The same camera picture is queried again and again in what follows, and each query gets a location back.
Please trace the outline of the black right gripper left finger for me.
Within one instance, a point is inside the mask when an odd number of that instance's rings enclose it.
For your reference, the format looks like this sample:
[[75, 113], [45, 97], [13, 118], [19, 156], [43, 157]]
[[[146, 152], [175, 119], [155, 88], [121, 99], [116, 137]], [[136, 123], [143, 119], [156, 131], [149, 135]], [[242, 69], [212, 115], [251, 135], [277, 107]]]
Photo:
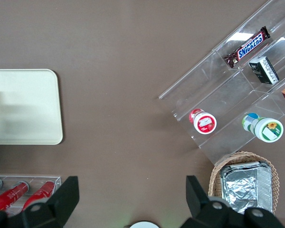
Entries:
[[79, 199], [78, 177], [69, 176], [46, 202], [34, 203], [12, 217], [0, 211], [0, 228], [62, 228]]

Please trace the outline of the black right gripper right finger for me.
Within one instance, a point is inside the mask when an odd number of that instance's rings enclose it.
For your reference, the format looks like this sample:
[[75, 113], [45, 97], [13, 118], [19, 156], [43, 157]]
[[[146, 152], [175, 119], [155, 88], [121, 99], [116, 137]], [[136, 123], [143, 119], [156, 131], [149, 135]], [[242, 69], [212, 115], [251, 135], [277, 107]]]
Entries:
[[244, 214], [234, 211], [222, 201], [210, 200], [196, 176], [186, 177], [186, 201], [191, 212], [182, 228], [283, 228], [271, 212], [248, 208]]

